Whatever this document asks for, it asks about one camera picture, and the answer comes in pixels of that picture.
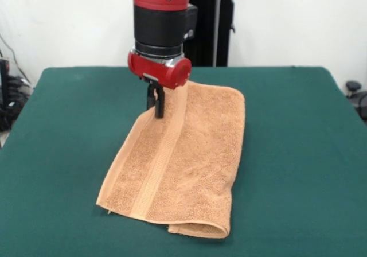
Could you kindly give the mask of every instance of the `brown towel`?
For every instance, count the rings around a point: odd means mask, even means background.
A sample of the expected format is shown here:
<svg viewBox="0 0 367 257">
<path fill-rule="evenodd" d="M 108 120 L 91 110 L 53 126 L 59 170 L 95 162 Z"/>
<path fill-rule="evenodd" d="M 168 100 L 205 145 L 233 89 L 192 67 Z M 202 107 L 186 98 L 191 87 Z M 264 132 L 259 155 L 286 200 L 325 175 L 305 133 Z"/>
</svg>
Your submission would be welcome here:
<svg viewBox="0 0 367 257">
<path fill-rule="evenodd" d="M 244 97 L 233 88 L 189 81 L 166 90 L 165 117 L 150 109 L 136 120 L 97 205 L 170 233 L 227 237 L 244 126 Z"/>
</svg>

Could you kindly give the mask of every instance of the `cable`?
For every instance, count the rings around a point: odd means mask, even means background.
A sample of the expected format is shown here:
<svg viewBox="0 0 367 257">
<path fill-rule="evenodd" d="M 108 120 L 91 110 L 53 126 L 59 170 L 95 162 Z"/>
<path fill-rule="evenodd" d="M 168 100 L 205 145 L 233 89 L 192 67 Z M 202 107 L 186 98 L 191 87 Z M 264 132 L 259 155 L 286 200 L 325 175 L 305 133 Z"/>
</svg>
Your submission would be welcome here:
<svg viewBox="0 0 367 257">
<path fill-rule="evenodd" d="M 14 62 L 17 66 L 17 68 L 19 69 L 19 71 L 21 72 L 22 76 L 25 78 L 25 80 L 27 80 L 27 82 L 29 84 L 31 84 L 31 82 L 29 81 L 28 77 L 25 75 L 24 71 L 21 69 L 21 67 L 18 64 L 18 60 L 17 60 L 17 56 L 15 55 L 15 51 L 13 48 L 11 48 L 11 46 L 9 46 L 9 44 L 5 41 L 5 39 L 2 37 L 1 33 L 0 33 L 0 40 L 4 43 L 4 45 L 11 51 L 11 53 L 13 54 L 14 57 Z"/>
</svg>

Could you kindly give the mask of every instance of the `towel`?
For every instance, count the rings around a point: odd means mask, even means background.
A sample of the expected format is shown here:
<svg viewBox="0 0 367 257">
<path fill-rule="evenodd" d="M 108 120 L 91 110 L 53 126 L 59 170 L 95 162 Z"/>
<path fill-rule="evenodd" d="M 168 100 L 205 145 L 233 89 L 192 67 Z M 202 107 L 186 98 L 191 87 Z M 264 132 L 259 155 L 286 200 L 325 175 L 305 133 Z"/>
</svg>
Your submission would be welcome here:
<svg viewBox="0 0 367 257">
<path fill-rule="evenodd" d="M 225 238 L 240 163 L 245 99 L 229 87 L 192 81 L 165 90 L 165 117 L 139 116 L 96 204 L 170 233 Z"/>
</svg>

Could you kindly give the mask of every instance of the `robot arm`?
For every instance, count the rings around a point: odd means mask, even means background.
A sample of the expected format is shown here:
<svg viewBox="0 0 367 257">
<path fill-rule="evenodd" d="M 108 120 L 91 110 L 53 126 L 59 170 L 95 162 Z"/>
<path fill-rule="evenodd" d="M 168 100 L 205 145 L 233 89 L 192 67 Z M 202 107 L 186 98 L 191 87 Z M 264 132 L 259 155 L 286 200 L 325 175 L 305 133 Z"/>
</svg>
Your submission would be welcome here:
<svg viewBox="0 0 367 257">
<path fill-rule="evenodd" d="M 155 106 L 157 118 L 164 113 L 163 87 L 176 89 L 189 78 L 192 65 L 183 44 L 194 36 L 196 20 L 197 8 L 189 0 L 134 0 L 135 46 L 128 65 L 150 84 L 147 108 Z"/>
</svg>

